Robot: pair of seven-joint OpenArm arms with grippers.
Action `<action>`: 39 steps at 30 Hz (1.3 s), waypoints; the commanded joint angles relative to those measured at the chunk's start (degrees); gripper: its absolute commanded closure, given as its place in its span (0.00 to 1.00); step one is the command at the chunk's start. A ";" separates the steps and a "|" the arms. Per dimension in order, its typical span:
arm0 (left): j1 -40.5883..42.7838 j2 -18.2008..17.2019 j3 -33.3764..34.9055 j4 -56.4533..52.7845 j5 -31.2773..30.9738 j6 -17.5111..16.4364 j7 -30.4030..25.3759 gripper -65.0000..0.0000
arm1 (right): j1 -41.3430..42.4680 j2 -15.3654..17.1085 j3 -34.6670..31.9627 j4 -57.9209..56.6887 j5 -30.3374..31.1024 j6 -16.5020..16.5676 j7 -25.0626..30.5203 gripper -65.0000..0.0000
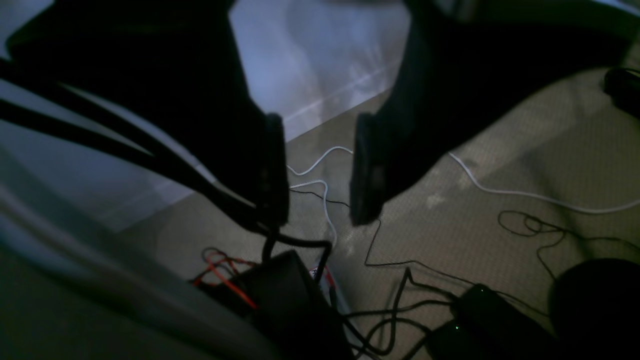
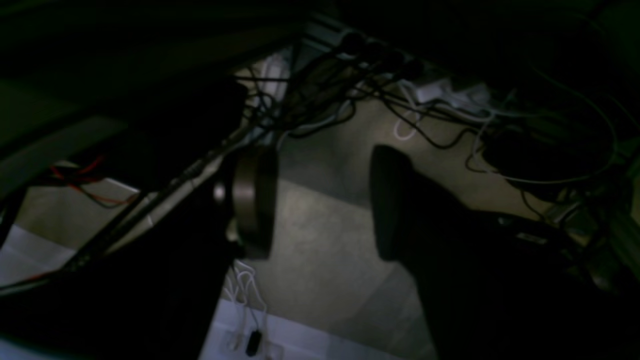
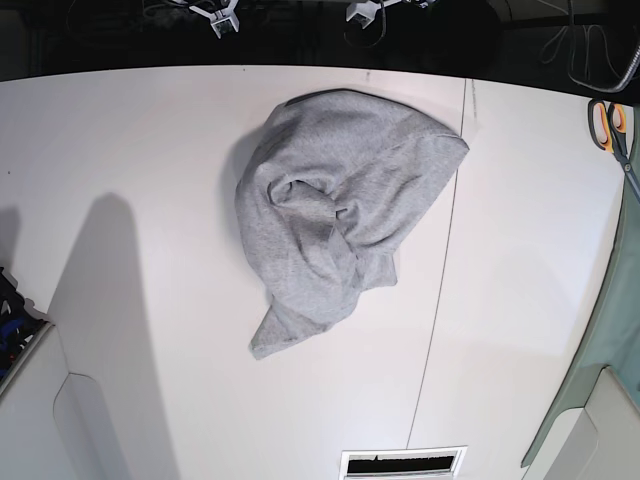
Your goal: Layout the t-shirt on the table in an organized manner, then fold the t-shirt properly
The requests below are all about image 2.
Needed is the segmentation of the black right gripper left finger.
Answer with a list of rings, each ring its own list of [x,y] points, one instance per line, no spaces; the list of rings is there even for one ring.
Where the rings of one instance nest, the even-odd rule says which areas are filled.
[[[215,174],[214,202],[222,235],[240,258],[267,260],[274,243],[279,155],[273,146],[246,146],[226,155]]]

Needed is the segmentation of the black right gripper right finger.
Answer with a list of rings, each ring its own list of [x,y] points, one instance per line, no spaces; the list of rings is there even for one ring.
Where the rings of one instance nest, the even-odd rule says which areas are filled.
[[[369,197],[380,258],[401,264],[418,281],[499,278],[491,248],[476,240],[478,213],[432,178],[418,172],[406,153],[374,147]]]

